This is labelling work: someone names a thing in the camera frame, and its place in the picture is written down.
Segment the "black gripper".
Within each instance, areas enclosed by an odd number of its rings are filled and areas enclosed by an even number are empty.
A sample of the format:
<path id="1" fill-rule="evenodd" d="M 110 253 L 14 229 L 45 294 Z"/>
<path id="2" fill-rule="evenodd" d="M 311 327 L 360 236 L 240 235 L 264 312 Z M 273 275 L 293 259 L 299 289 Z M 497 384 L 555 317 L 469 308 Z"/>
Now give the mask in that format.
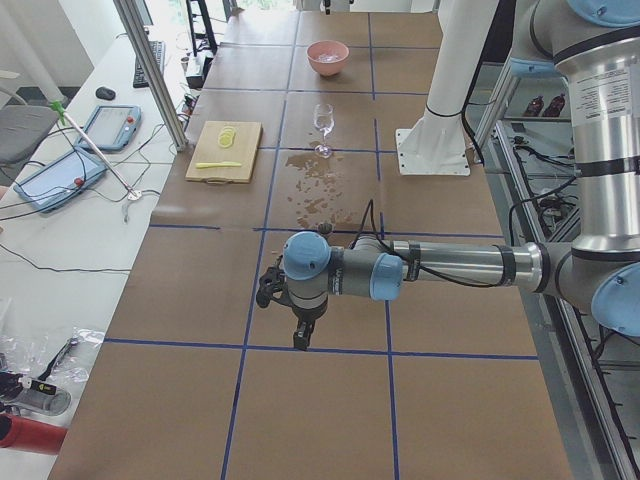
<path id="1" fill-rule="evenodd" d="M 292 306 L 294 315 L 298 318 L 298 325 L 293 333 L 293 346 L 297 350 L 306 350 L 311 343 L 311 337 L 315 328 L 315 321 L 321 318 L 327 310 L 328 301 L 314 307 Z"/>

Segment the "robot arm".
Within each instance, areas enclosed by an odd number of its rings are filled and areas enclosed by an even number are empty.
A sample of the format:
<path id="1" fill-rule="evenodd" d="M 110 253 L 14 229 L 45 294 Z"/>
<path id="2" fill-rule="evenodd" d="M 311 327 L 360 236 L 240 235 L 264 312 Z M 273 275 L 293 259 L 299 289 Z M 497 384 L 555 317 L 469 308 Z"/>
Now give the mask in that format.
<path id="1" fill-rule="evenodd" d="M 635 1 L 521 1 L 514 66 L 550 64 L 567 79 L 581 231 L 569 243 L 473 246 L 291 236 L 276 272 L 306 350 L 330 295 L 393 300 L 403 282 L 438 279 L 519 286 L 563 299 L 600 325 L 639 332 L 639 5 Z"/>

